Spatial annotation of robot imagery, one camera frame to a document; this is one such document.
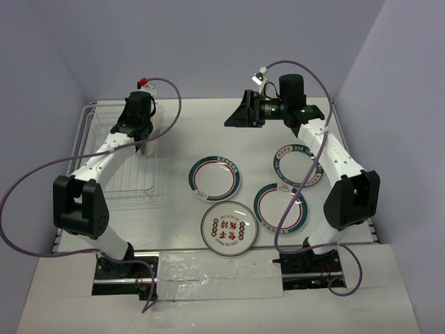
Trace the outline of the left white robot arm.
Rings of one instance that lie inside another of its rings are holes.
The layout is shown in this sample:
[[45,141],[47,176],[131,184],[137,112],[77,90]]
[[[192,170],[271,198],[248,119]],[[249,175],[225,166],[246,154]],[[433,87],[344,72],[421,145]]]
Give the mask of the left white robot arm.
[[155,113],[156,104],[150,93],[130,93],[97,155],[53,183],[54,225],[113,258],[111,269],[123,278],[136,269],[134,251],[108,224],[110,213],[103,190],[121,165],[139,151],[140,142],[149,138]]

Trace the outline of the hao shi plate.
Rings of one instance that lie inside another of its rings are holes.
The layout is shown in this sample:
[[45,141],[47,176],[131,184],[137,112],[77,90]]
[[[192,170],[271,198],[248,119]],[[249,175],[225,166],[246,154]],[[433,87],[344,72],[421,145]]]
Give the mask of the hao shi plate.
[[[157,102],[155,103],[155,107],[156,107],[156,113],[154,114],[154,116],[151,117],[151,121],[153,124],[153,131],[149,135],[150,140],[158,136],[161,133],[163,127],[163,114],[164,114],[163,107],[160,106]],[[150,156],[155,151],[156,142],[157,140],[154,139],[144,143],[140,147],[140,153],[145,156]]]
[[301,144],[288,144],[273,157],[275,174],[286,184],[298,188],[314,161],[314,154]]

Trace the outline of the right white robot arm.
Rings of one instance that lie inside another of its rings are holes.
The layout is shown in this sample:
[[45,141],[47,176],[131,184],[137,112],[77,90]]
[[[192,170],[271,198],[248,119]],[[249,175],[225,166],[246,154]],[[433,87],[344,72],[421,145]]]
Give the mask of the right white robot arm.
[[279,78],[279,96],[268,100],[253,90],[244,92],[241,104],[226,119],[226,127],[260,128],[267,120],[281,120],[315,154],[331,184],[323,205],[324,218],[317,230],[305,239],[302,264],[317,272],[326,264],[342,233],[375,215],[380,177],[367,171],[346,151],[325,124],[325,116],[309,105],[300,74]]

